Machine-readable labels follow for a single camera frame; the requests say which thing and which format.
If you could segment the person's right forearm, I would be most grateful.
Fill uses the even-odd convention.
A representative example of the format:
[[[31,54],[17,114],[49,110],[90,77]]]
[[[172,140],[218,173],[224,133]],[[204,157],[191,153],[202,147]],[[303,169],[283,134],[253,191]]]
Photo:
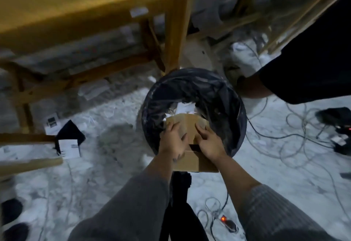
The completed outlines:
[[[341,241],[226,154],[214,160],[247,241]]]

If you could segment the brown cardboard box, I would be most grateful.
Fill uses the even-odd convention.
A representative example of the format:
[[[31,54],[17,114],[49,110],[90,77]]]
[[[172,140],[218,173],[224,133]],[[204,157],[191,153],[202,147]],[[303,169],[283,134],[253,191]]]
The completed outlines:
[[[197,141],[195,140],[195,136],[198,134],[195,124],[198,124],[204,129],[209,126],[209,122],[200,115],[187,113],[168,117],[165,124],[167,125],[170,122],[179,122],[179,136],[183,137],[185,134],[187,134],[188,137],[188,146],[186,147],[182,158],[177,161],[174,170],[180,172],[217,173],[218,169],[202,153]]]

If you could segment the round bin with black bag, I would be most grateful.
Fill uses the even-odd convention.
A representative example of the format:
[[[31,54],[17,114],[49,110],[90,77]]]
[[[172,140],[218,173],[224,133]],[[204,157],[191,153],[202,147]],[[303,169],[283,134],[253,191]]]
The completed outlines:
[[[155,155],[158,154],[165,114],[179,102],[195,103],[211,129],[222,139],[227,155],[235,156],[247,128],[243,101],[227,80],[201,68],[174,70],[160,78],[147,93],[141,107],[141,124]]]

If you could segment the power strip with red light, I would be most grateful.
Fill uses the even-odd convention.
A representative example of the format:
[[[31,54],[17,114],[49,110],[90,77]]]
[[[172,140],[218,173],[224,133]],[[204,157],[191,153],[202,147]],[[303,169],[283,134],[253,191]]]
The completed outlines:
[[[230,220],[226,216],[222,215],[219,217],[219,221],[230,233],[238,232],[238,227],[233,220]]]

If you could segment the white leaflet with dark picture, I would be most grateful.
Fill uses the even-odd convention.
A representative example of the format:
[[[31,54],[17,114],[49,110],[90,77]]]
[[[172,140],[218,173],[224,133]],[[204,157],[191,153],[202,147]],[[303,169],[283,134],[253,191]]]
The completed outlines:
[[[57,135],[62,124],[57,113],[53,113],[45,118],[44,129],[47,135]]]

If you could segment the white printed card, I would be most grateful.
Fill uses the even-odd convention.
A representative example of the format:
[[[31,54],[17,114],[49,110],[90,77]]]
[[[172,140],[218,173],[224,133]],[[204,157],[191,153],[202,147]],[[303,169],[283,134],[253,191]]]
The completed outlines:
[[[80,149],[77,139],[58,140],[60,155],[63,159],[80,158]]]

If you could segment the person's left hand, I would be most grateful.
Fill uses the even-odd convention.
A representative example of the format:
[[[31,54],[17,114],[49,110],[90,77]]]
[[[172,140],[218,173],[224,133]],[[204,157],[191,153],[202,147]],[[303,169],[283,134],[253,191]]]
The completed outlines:
[[[167,156],[172,160],[173,163],[176,163],[181,159],[187,150],[187,147],[180,146],[180,130],[181,123],[169,122],[165,130],[160,134],[160,143],[159,143],[159,155]]]

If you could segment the white paper sheet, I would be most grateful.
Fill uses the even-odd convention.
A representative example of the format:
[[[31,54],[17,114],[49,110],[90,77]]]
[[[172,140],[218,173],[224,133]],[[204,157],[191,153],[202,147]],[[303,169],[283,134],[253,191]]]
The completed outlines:
[[[86,101],[89,101],[109,90],[109,88],[110,83],[106,79],[101,79],[82,85],[78,90],[78,96],[83,97]]]

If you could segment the black cloth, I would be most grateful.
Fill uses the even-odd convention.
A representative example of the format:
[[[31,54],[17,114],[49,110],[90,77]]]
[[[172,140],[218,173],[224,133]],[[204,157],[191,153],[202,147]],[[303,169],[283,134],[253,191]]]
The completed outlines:
[[[62,156],[59,146],[60,140],[76,140],[77,146],[79,147],[86,140],[86,137],[72,120],[68,120],[55,136],[54,148],[58,156]]]

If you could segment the black device with red light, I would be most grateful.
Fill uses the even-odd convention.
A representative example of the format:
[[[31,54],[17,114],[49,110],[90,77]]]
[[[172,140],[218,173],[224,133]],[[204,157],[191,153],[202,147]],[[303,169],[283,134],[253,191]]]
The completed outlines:
[[[351,156],[351,109],[347,107],[329,108],[315,113],[317,120],[327,127],[333,127],[330,135],[334,152]]]

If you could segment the person's black trousers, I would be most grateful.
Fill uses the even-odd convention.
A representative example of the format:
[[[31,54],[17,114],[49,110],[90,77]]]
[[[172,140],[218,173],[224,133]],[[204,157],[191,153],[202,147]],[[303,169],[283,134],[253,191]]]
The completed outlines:
[[[192,178],[188,172],[173,172],[171,199],[166,208],[159,241],[209,241],[199,218],[187,203]]]

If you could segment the white label on table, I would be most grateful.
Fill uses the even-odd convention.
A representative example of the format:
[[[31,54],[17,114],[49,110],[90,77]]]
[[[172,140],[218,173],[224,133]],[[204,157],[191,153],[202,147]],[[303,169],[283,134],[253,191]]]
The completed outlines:
[[[135,7],[131,9],[129,12],[132,18],[137,18],[137,17],[147,15],[149,13],[149,10],[147,7]]]

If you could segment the person's left forearm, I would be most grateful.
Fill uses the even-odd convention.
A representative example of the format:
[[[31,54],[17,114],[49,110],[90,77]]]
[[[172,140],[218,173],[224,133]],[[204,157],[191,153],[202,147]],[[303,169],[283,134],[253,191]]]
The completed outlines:
[[[159,241],[172,165],[171,156],[157,155],[98,213],[81,221],[67,241]]]

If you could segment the wooden table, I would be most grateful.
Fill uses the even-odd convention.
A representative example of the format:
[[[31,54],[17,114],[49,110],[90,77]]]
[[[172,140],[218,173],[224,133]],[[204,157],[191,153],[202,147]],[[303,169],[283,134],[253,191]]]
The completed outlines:
[[[154,60],[164,74],[180,68],[192,0],[0,0],[0,68],[12,77],[20,133],[34,134],[29,104]],[[130,10],[147,7],[132,18]],[[77,41],[131,23],[141,28],[146,52],[50,83],[13,58]]]

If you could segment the black shoe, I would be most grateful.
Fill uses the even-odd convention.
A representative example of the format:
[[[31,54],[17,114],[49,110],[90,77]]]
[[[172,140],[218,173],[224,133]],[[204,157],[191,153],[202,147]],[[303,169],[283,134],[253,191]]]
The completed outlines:
[[[26,241],[29,236],[29,225],[21,222],[11,226],[3,233],[4,241]]]
[[[23,211],[23,204],[18,199],[10,199],[0,204],[1,225],[7,225],[16,220]]]

